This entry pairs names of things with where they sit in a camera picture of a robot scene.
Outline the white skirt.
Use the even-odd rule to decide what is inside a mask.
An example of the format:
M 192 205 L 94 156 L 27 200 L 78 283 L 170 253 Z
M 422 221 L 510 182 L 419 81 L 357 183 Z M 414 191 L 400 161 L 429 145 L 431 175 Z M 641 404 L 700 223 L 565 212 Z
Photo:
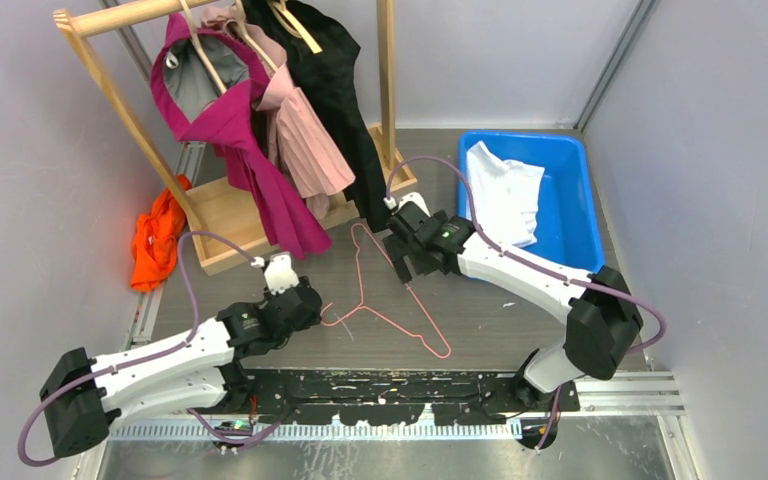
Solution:
M 539 194 L 545 169 L 501 159 L 485 142 L 466 152 L 466 176 L 479 224 L 494 241 L 528 247 L 537 242 Z

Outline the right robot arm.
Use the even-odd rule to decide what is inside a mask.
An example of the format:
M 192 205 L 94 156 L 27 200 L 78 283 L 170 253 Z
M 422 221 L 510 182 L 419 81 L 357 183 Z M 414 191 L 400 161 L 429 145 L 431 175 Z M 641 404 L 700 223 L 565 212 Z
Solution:
M 389 199 L 385 249 L 403 283 L 434 272 L 477 279 L 540 307 L 565 328 L 554 345 L 530 355 L 518 371 L 518 403 L 542 409 L 555 389 L 589 376 L 614 377 L 640 333 L 642 318 L 622 275 L 566 267 L 529 252 L 496 248 L 473 221 L 429 213 L 418 194 Z

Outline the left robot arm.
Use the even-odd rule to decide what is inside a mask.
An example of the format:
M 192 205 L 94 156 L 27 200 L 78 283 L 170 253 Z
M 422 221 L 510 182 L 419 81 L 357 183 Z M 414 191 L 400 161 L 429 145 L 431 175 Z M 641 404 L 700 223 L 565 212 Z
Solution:
M 55 458 L 83 453 L 137 420 L 186 409 L 245 409 L 240 362 L 282 348 L 320 323 L 323 301 L 306 277 L 259 302 L 237 302 L 186 331 L 116 354 L 64 353 L 40 390 Z

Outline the pink wire hanger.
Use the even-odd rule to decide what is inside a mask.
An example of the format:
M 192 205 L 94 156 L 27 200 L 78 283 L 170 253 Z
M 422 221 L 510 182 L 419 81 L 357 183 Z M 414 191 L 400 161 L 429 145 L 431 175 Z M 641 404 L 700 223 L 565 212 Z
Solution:
M 333 302 L 327 303 L 321 310 L 322 325 L 340 326 L 350 333 L 349 323 L 367 316 L 375 325 L 399 333 L 409 344 L 422 347 L 433 357 L 450 358 L 452 346 L 432 312 L 411 284 L 395 278 L 393 261 L 383 241 L 362 223 L 352 224 L 349 235 L 354 247 L 350 280 L 357 301 L 343 312 L 336 310 Z

